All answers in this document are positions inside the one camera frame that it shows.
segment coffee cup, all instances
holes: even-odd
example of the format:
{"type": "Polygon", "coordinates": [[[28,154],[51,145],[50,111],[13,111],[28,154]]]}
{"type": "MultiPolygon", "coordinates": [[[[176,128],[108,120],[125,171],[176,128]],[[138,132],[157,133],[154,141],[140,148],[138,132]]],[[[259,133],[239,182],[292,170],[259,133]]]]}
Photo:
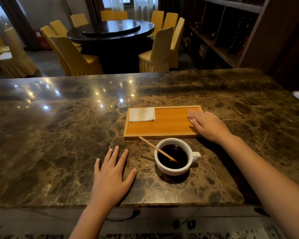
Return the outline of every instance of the coffee cup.
{"type": "Polygon", "coordinates": [[[164,140],[160,141],[157,144],[157,147],[159,149],[161,149],[162,147],[164,147],[166,145],[170,145],[170,144],[179,146],[182,149],[184,149],[184,151],[187,154],[188,163],[187,163],[187,165],[185,165],[183,168],[180,168],[180,169],[171,169],[171,168],[168,168],[168,167],[164,166],[159,161],[158,156],[157,156],[159,152],[157,150],[155,150],[154,156],[155,156],[156,165],[157,165],[157,167],[163,173],[165,173],[167,175],[177,176],[177,175],[181,175],[181,174],[185,173],[189,169],[189,167],[191,166],[191,164],[193,162],[198,161],[200,159],[200,157],[201,157],[199,152],[193,152],[192,149],[190,148],[190,146],[187,143],[185,143],[183,140],[180,140],[180,139],[177,139],[177,138],[167,138],[167,139],[164,139],[164,140]]]}

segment forearm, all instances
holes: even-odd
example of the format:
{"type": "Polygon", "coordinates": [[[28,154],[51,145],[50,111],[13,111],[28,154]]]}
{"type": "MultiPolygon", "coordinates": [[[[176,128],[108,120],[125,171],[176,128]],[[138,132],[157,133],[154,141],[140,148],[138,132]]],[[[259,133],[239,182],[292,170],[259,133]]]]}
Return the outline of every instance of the forearm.
{"type": "Polygon", "coordinates": [[[83,211],[70,239],[95,239],[98,237],[108,210],[97,203],[90,203],[83,211]]]}
{"type": "Polygon", "coordinates": [[[299,185],[253,151],[239,137],[220,142],[251,185],[265,210],[290,238],[299,238],[299,185]]]}

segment patterned packet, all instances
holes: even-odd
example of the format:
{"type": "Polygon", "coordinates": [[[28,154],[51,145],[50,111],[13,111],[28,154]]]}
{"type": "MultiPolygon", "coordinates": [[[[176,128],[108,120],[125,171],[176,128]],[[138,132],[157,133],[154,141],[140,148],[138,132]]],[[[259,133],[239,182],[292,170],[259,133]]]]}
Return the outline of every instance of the patterned packet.
{"type": "Polygon", "coordinates": [[[188,117],[188,115],[191,113],[191,112],[194,112],[194,110],[192,110],[192,109],[187,109],[187,118],[188,118],[188,120],[190,121],[190,120],[194,120],[194,121],[196,121],[195,119],[193,119],[193,118],[189,118],[188,117]]]}

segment round dining table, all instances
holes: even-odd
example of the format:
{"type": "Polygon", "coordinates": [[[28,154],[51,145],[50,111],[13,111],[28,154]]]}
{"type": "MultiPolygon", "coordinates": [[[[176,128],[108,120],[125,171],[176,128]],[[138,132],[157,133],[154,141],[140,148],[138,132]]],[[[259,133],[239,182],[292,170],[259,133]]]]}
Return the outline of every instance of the round dining table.
{"type": "Polygon", "coordinates": [[[73,28],[67,36],[81,44],[82,54],[98,56],[105,74],[123,74],[139,72],[138,55],[151,50],[147,36],[152,32],[154,24],[148,21],[114,20],[73,28]]]}

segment cup rim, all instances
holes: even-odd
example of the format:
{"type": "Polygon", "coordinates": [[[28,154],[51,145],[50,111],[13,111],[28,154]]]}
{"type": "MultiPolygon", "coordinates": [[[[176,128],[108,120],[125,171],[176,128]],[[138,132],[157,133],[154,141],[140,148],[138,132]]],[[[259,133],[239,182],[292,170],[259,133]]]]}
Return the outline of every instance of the cup rim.
{"type": "Polygon", "coordinates": [[[193,151],[192,151],[191,147],[190,147],[186,142],[184,142],[183,140],[180,140],[180,139],[178,139],[178,138],[165,138],[165,139],[163,139],[162,141],[160,141],[160,142],[156,145],[156,147],[160,148],[160,145],[161,145],[164,141],[166,141],[166,140],[178,140],[178,141],[180,141],[181,144],[183,144],[185,147],[187,147],[187,148],[189,149],[190,154],[189,154],[189,155],[187,154],[187,156],[188,156],[188,163],[187,163],[186,166],[184,166],[183,168],[180,168],[180,169],[171,169],[171,168],[168,168],[168,167],[164,166],[164,165],[159,161],[158,156],[157,156],[157,155],[158,155],[158,151],[157,151],[156,149],[155,149],[155,151],[154,151],[155,162],[156,162],[159,166],[161,166],[163,169],[165,169],[165,170],[167,170],[167,171],[171,171],[171,172],[181,172],[181,171],[187,170],[187,169],[191,166],[191,164],[192,164],[192,162],[193,162],[193,151]]]}

